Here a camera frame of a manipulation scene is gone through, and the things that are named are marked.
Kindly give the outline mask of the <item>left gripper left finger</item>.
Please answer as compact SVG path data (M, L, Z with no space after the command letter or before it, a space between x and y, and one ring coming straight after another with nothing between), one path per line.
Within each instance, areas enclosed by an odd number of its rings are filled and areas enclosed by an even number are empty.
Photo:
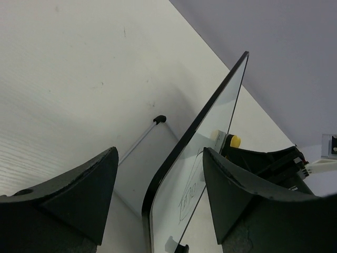
M118 168L108 148L59 176L1 196L1 252L96 252Z

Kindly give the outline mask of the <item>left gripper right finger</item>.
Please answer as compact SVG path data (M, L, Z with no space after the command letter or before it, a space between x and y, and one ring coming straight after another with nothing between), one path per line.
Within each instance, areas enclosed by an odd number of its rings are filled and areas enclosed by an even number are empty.
M224 252L336 252L336 195L280 187L211 148L203 151L203 170Z

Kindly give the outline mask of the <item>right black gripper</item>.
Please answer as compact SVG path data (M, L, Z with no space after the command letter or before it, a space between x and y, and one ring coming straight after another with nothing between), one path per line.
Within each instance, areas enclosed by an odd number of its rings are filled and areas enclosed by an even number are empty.
M292 191L313 195L304 182L309 176L306 169L308 162L295 146L273 152L228 147L223 149L223 156L264 180Z

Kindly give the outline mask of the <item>yellow bone shaped eraser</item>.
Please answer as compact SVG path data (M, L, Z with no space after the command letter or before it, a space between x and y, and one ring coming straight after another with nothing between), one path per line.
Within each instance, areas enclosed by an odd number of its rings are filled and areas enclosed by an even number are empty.
M230 147L239 148L241 144L241 138L237 135L230 135Z

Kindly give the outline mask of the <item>black framed small whiteboard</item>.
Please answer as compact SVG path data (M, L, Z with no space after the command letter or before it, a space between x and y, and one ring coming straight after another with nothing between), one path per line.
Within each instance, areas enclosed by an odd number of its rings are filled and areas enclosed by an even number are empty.
M137 252L180 252L180 244L205 190L203 150L223 149L249 53L244 52L178 137L159 115L121 157L115 192L136 218Z

